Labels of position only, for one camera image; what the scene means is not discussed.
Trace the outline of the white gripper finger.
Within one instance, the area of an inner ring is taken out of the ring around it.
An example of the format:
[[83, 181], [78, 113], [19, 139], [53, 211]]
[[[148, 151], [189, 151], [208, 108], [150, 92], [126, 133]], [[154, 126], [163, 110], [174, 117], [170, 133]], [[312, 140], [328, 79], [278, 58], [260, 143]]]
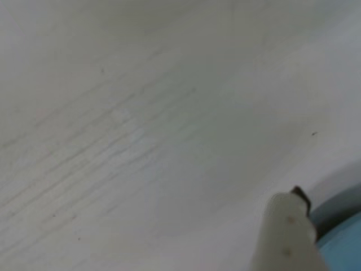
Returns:
[[252, 257], [252, 270], [328, 270], [309, 219], [310, 199], [298, 186], [267, 202]]

